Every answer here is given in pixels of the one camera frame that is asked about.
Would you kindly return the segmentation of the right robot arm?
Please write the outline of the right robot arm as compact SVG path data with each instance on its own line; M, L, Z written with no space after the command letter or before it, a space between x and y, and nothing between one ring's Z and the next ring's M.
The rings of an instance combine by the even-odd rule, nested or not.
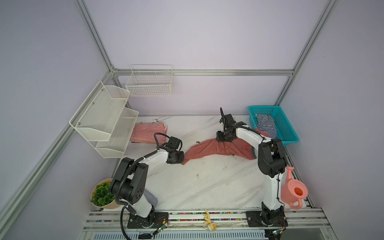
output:
M244 122L236 122L231 114L224 114L220 108L220 124L217 132L218 142L233 142L241 139L251 145L257 156L258 167L265 175L265 195L261 203L260 222L264 226L273 226L284 219L285 204L281 200L281 178L288 165L283 143L271 139L248 127Z

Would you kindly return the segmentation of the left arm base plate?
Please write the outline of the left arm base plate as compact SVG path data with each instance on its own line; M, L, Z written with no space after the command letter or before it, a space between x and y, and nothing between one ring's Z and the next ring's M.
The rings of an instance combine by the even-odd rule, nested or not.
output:
M166 212L153 212L146 218L136 215L131 215L127 223L128 229L158 229L164 222L168 222L169 213Z

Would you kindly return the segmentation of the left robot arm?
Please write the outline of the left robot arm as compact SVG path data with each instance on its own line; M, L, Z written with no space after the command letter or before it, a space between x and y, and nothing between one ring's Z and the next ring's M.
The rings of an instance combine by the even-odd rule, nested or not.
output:
M151 163L181 164L184 162L183 142L176 137L155 133L154 151L134 160L124 158L112 179L109 192L118 205L126 207L131 214L147 218L154 206L145 197L145 187Z

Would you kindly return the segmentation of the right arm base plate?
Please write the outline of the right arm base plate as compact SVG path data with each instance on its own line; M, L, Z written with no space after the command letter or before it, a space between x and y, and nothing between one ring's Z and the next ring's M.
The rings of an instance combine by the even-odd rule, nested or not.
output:
M247 211L249 227L287 227L288 222L282 210Z

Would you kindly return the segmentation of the red tank top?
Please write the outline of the red tank top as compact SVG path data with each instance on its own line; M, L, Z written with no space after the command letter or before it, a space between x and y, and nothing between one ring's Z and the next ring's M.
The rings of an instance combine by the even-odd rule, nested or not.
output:
M268 133L258 129L250 131L240 128L236 130L236 136L237 138L232 142L218 142L216 139L210 139L191 147L185 153L182 164L211 155L235 155L247 160L255 160L256 150L262 139L270 140Z

